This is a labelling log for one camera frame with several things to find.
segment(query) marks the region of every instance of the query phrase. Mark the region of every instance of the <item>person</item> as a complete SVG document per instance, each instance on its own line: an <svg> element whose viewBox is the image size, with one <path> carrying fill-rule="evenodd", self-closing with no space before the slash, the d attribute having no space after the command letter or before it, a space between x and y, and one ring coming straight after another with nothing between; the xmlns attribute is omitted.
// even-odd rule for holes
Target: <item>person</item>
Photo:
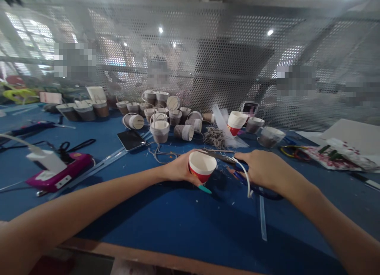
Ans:
<svg viewBox="0 0 380 275"><path fill-rule="evenodd" d="M28 274L42 254L151 185L167 180L201 185L188 169L192 151L169 164L72 192L16 217L0 229L1 274ZM248 164L250 181L283 195L318 228L349 274L379 274L380 243L304 176L271 152L254 150L235 157Z"/></svg>

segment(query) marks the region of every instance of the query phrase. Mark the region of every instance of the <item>perforated metal mesh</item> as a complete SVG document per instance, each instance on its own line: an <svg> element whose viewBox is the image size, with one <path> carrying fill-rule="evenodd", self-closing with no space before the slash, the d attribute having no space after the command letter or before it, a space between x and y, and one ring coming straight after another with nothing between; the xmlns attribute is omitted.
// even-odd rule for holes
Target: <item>perforated metal mesh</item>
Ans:
<svg viewBox="0 0 380 275"><path fill-rule="evenodd" d="M63 92L97 85L110 100L140 102L153 88L203 112L213 103L239 110L253 100L271 125L300 130L322 131L340 118L380 124L377 19L151 0L23 2L1 3L0 60ZM95 76L50 78L53 41L96 48ZM293 73L289 92L278 94L277 66L310 66L314 73L310 80Z"/></svg>

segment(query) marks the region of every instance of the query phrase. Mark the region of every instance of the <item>blue workbench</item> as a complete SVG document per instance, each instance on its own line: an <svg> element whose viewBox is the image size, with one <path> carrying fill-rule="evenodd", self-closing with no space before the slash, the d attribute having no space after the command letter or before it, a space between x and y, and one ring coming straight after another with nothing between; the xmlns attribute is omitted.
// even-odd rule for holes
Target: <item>blue workbench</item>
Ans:
<svg viewBox="0 0 380 275"><path fill-rule="evenodd" d="M57 122L58 115L35 109L17 116L6 116L0 118L1 132L17 128L28 119ZM104 121L68 122L65 119L63 124L76 129L51 128L26 140L30 143L47 140L56 147L70 141L74 147L95 138L95 144L80 152L93 155L97 162L121 147L116 134L125 128L118 111L111 111L110 118ZM239 151L260 148L254 136L242 135L241 138L251 147ZM304 140L299 144L311 143ZM197 139L182 142L171 132L161 151L183 153L194 147L204 147L204 144ZM147 150L144 147L123 156L75 189L158 166ZM28 152L27 148L20 148L0 153L0 187L26 180L39 172L39 168L25 158ZM273 152L281 155L276 149ZM317 185L337 208L380 239L379 192L351 178L346 172L328 171L315 162L306 164L281 157ZM171 160L162 156L160 159ZM379 175L368 174L367 177L380 182ZM186 182L152 186L93 222L77 237L259 273L344 273L316 228L287 200L265 200L268 241L264 242L261 239L258 197L247 199L246 187L228 175L224 164L218 163L218 170L206 186L213 192L211 196ZM25 183L0 191L0 221L10 221L47 201L47 196L37 198L35 194L36 190Z"/></svg>

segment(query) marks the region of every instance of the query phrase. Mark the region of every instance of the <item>teal fingernail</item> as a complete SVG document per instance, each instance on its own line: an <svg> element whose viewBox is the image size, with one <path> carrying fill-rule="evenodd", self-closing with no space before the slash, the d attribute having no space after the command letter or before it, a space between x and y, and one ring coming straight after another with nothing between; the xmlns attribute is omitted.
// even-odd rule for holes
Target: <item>teal fingernail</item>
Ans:
<svg viewBox="0 0 380 275"><path fill-rule="evenodd" d="M203 192L205 192L207 194L212 194L212 192L209 189L207 189L205 186L203 186L203 185L199 185L198 188L199 188L199 190L201 190L201 191L203 191Z"/></svg>

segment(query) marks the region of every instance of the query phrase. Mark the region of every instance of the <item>scissors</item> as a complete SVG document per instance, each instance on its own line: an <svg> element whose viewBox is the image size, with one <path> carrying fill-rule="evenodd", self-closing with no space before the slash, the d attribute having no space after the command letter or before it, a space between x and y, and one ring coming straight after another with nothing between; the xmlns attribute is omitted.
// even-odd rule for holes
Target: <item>scissors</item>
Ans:
<svg viewBox="0 0 380 275"><path fill-rule="evenodd" d="M199 150L200 153L203 153L203 154L206 154L208 156L211 156L211 157L214 157L214 158L217 158L217 159L220 159L221 161L223 161L224 163L227 163L227 164L230 164L233 166L235 172L233 173L233 175L244 185L244 186L248 186L247 184L247 179L241 175L239 172L244 172L244 170L240 167L240 165L236 165L237 162L235 162L234 160L230 159L229 157L225 156L225 155L220 155L220 154L217 154L217 153L214 153L214 152L211 152L211 151L208 151L207 149L201 149ZM243 161L243 160L239 160L239 162L241 164L245 164L246 166L248 166L248 164ZM260 186L258 185L255 185L251 182L251 189L252 191L254 191L255 193L263 196L264 198L267 198L269 200L275 200L275 201L278 201L278 200L282 200L283 197L273 191L270 191L270 190L267 190L267 189L263 189L261 188Z"/></svg>

